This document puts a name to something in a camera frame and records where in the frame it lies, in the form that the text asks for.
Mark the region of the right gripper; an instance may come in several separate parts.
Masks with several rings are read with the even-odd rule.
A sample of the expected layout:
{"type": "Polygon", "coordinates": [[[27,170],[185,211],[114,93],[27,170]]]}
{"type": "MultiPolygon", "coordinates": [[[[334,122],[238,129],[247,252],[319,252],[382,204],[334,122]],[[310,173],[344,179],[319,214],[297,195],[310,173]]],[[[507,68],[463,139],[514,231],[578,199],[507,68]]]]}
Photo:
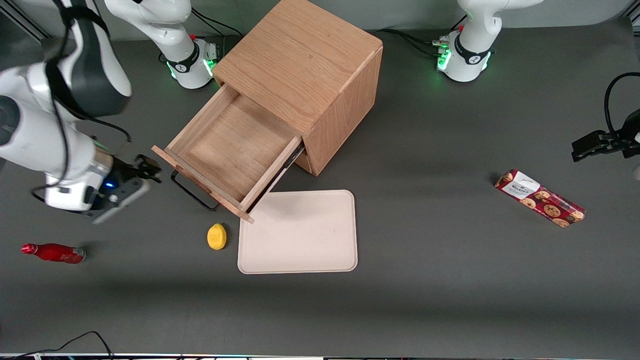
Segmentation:
{"type": "Polygon", "coordinates": [[[126,196],[125,184],[135,178],[162,183],[162,171],[154,159],[146,155],[135,157],[135,166],[115,157],[94,157],[89,166],[71,178],[45,174],[46,205],[64,211],[97,211],[118,203],[126,196]]]}

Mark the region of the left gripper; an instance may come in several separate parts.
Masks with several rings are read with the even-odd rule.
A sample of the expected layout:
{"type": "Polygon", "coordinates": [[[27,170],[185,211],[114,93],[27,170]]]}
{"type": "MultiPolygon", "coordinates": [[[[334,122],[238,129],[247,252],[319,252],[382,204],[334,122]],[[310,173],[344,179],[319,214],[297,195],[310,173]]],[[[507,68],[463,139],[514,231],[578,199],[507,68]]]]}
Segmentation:
{"type": "MultiPolygon", "coordinates": [[[[605,131],[592,131],[572,143],[574,162],[580,162],[595,155],[608,155],[621,151],[619,146],[609,146],[608,134],[605,131]]],[[[621,129],[619,137],[624,149],[622,156],[631,158],[640,155],[640,110],[629,114],[621,129]]]]}

